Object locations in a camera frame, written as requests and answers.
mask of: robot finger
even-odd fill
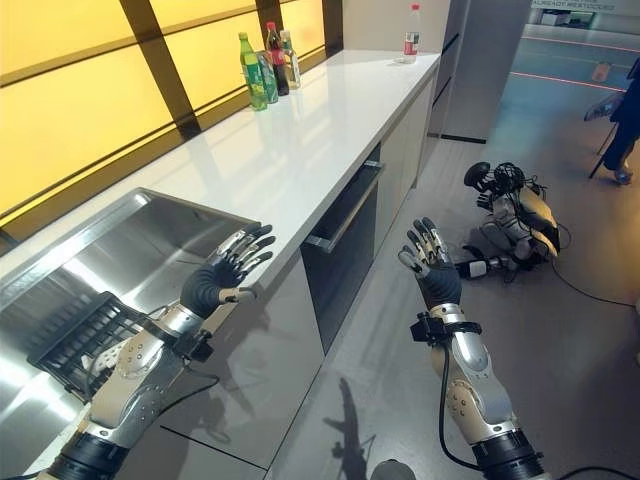
[[[420,261],[413,255],[411,249],[406,245],[398,252],[398,260],[405,267],[410,269],[414,273],[422,273],[424,270],[423,266],[420,264]]]
[[[249,262],[255,256],[256,253],[258,253],[263,248],[268,247],[275,241],[276,241],[276,237],[272,235],[270,237],[262,238],[257,242],[253,242],[252,244],[250,244],[244,250],[244,252],[242,252],[238,256],[238,260],[236,261],[236,269],[240,270],[244,264]]]
[[[435,245],[431,241],[431,234],[427,230],[427,228],[422,224],[420,219],[416,219],[413,221],[414,228],[420,234],[420,238],[422,239],[422,244],[424,245],[425,252],[427,254],[427,261],[429,264],[433,264],[436,261],[436,250]]]
[[[237,259],[241,257],[247,247],[249,247],[258,238],[271,233],[273,227],[271,225],[265,225],[264,227],[258,227],[249,232],[243,239],[241,239],[229,252],[229,258],[237,262]]]
[[[250,288],[223,288],[218,293],[220,303],[243,303],[249,300],[255,300],[256,293]]]
[[[215,256],[228,258],[231,255],[231,252],[241,244],[241,242],[252,233],[260,230],[262,225],[260,222],[250,223],[246,227],[237,232],[233,233],[229,236],[225,241],[223,241],[220,245],[218,245],[217,250],[209,257],[208,260],[212,259]]]
[[[273,257],[273,252],[264,252],[249,260],[238,273],[238,278],[242,281],[249,275],[258,265],[266,262]]]
[[[407,230],[407,238],[411,240],[413,246],[418,251],[418,258],[423,262],[429,262],[429,250],[426,248],[425,243],[416,235],[413,230]]]
[[[434,250],[436,252],[436,256],[438,257],[438,261],[442,263],[451,263],[451,258],[449,257],[449,252],[447,250],[447,245],[444,243],[440,234],[438,233],[438,229],[436,228],[436,224],[431,221],[428,217],[422,218],[422,224],[429,232],[429,240],[431,244],[434,246]]]

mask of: bottle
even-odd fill
[[[278,86],[278,95],[281,97],[289,95],[289,82],[287,80],[287,72],[284,69],[284,52],[282,44],[276,33],[276,24],[267,22],[267,50],[271,54],[273,62],[273,73],[276,75],[276,85]]]
[[[420,4],[411,4],[411,13],[407,25],[407,33],[404,38],[404,63],[414,63],[418,55],[418,42],[420,41]]]
[[[242,73],[244,73],[244,79],[249,89],[251,106],[254,110],[265,110],[267,108],[267,95],[264,93],[258,57],[249,44],[247,32],[238,33],[238,38],[240,39],[240,63],[242,64]]]
[[[258,63],[260,64],[264,92],[267,94],[267,102],[277,103],[278,87],[276,86],[276,75],[273,73],[273,65],[271,64],[271,55],[264,50],[256,52],[256,55],[258,56]]]
[[[280,38],[282,39],[287,76],[289,77],[289,88],[300,88],[300,66],[298,65],[298,55],[296,55],[291,43],[291,32],[280,30]]]

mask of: oven door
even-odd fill
[[[373,262],[379,158],[378,145],[301,247],[325,354]]]

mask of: sneaker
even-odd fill
[[[620,185],[629,185],[631,183],[631,177],[633,177],[633,170],[629,168],[627,162],[624,162],[622,166],[614,172],[614,175]]]

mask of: stainless steel sink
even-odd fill
[[[247,223],[137,189],[0,280],[0,478],[21,474],[82,408],[27,362],[52,322],[104,291],[142,312],[172,302],[197,265]]]

